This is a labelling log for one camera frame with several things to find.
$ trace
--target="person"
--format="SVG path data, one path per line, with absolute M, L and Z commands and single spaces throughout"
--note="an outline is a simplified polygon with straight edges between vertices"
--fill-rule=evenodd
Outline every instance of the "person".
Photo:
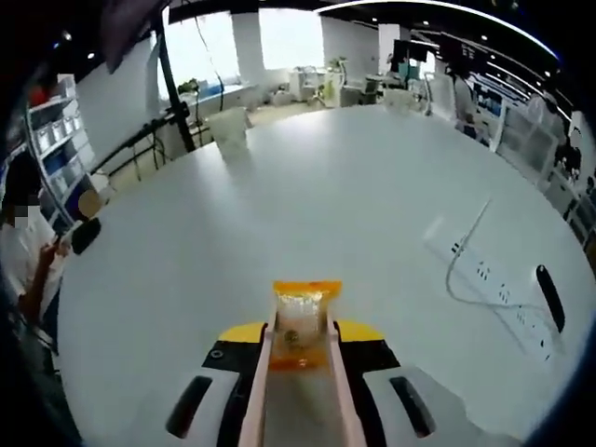
M 533 95 L 526 108 L 528 116 L 552 133 L 559 146 L 566 143 L 565 125 L 558 113 L 557 100 L 552 94 L 544 91 L 542 95 Z
M 468 137 L 476 139 L 476 129 L 474 128 L 476 105 L 472 99 L 472 90 L 466 84 L 469 71 L 462 62 L 453 63 L 450 68 L 450 76 L 454 81 L 457 128 L 463 131 Z
M 64 258 L 60 242 L 41 213 L 41 181 L 28 153 L 8 166 L 0 219 L 0 265 L 13 304 L 28 323 L 39 326 L 57 348 L 58 303 Z

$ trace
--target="orange snack bag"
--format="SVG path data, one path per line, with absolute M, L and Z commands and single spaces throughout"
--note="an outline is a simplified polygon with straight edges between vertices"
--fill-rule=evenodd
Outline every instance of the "orange snack bag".
M 341 281 L 274 282 L 278 310 L 270 369 L 328 365 L 327 307 L 341 289 Z

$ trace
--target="white round table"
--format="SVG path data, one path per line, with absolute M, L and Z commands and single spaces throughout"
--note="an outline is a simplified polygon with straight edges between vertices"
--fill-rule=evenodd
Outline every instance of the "white round table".
M 446 124 L 383 106 L 295 116 L 251 129 L 248 143 L 227 164 L 206 146 L 119 196 L 70 259 L 61 370 L 89 445 L 151 430 L 145 445 L 169 445 L 168 411 L 218 334 L 265 320 L 274 279 L 324 278 L 344 282 L 336 317 L 380 330 L 479 426 L 524 439 L 573 372 L 596 308 L 586 257 L 547 200 Z M 446 263 L 424 245 L 439 215 L 468 229 L 488 196 L 474 246 L 515 279 L 545 264 L 561 296 L 552 371 L 492 310 L 452 300 Z

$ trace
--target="white power strip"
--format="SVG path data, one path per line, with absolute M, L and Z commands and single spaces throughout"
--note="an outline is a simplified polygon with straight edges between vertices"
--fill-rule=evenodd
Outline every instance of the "white power strip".
M 424 236 L 425 245 L 437 256 L 445 261 L 447 267 L 455 256 L 464 231 L 450 228 L 445 219 L 440 217 L 427 230 Z M 536 305 L 544 306 L 545 312 L 540 313 L 531 307 L 493 307 L 493 310 L 508 327 L 512 336 L 517 339 L 521 348 L 540 362 L 552 359 L 553 341 L 549 326 L 545 318 L 549 317 L 549 307 L 533 296 L 527 296 L 516 288 L 494 261 L 480 256 L 473 250 L 470 242 L 457 259 L 452 279 L 463 279 L 468 287 L 479 295 L 479 302 L 495 305 Z

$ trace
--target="ceiling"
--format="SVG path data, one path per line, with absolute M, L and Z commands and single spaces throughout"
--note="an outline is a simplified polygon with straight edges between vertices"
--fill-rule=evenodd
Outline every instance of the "ceiling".
M 77 23 L 73 23 L 68 30 L 73 39 L 71 41 L 62 41 L 54 51 L 54 56 L 55 65 L 61 71 L 75 73 L 78 78 L 81 78 L 102 63 L 97 39 L 99 10 L 102 0 L 79 3 L 84 4 L 80 6 L 79 20 Z M 314 10 L 319 7 L 341 3 L 343 2 L 340 0 L 244 0 L 242 2 L 231 0 L 172 0 L 169 19 L 170 21 L 180 21 L 195 15 L 222 10 L 231 10 L 233 14 L 256 12 L 259 7 L 294 7 Z M 561 23 L 557 21 L 561 14 L 564 14 L 564 11 L 561 8 L 552 6 L 551 2 L 538 0 L 461 0 L 449 3 L 471 7 L 514 24 L 552 48 L 557 55 L 562 54 L 563 50 L 568 50 L 568 48 L 563 47 L 565 40 L 561 36 Z M 562 93 L 559 96 L 562 107 L 564 103 L 569 107 L 566 100 L 562 98 L 563 96 L 571 102 L 577 102 L 578 100 L 572 79 L 564 70 L 560 71 L 562 68 L 560 61 L 557 61 L 546 50 L 526 37 L 491 20 L 467 12 L 426 4 L 390 3 L 341 7 L 323 12 L 321 15 L 341 20 L 359 20 L 371 25 L 399 23 L 404 27 L 426 33 L 428 38 L 435 41 L 439 39 L 437 33 L 452 34 L 494 50 L 495 60 L 492 62 L 506 68 L 533 85 L 539 82 L 544 86 L 545 81 L 552 82 L 553 87 Z M 486 40 L 482 40 L 483 35 L 487 37 Z M 93 53 L 95 56 L 88 59 L 89 53 Z M 545 76 L 545 72 L 551 74 L 550 79 Z

